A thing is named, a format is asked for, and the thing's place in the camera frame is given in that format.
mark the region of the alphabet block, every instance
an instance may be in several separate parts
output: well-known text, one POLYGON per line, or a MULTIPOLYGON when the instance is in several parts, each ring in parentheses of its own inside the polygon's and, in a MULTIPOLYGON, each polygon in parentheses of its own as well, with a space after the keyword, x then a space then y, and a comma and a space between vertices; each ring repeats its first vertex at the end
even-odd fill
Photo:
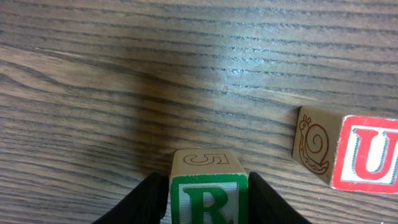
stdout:
POLYGON ((170 176, 173 224, 246 224, 248 175, 227 149, 186 149, 170 176))
POLYGON ((398 119, 303 106, 293 159, 330 187, 398 193, 398 119))

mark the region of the engraved snail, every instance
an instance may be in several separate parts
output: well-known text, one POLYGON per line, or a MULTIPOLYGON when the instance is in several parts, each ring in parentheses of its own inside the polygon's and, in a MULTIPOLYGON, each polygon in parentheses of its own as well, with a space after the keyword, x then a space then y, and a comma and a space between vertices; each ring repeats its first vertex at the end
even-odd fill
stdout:
POLYGON ((329 151, 329 137, 325 128, 311 124, 311 118, 304 115, 298 124, 300 129, 300 158, 303 165, 315 174, 324 174, 329 168, 326 160, 329 151))

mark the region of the toy block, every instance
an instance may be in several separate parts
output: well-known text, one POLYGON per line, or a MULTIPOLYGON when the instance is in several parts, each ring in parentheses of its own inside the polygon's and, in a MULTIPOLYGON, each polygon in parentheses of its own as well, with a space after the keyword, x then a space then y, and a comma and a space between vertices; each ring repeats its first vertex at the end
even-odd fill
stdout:
POLYGON ((333 189, 398 193, 398 119, 300 109, 292 157, 333 189))
POLYGON ((170 176, 173 224, 246 224, 248 175, 228 149, 186 149, 170 176))

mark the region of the wooden table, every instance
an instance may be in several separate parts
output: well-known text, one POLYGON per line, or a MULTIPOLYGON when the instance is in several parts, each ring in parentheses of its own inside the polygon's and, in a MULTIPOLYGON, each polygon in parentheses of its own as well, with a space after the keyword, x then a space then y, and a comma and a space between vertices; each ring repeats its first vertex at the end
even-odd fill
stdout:
POLYGON ((0 223, 91 223, 209 147, 311 222, 397 223, 290 158, 301 105, 396 116, 397 60, 395 0, 0 0, 0 223))

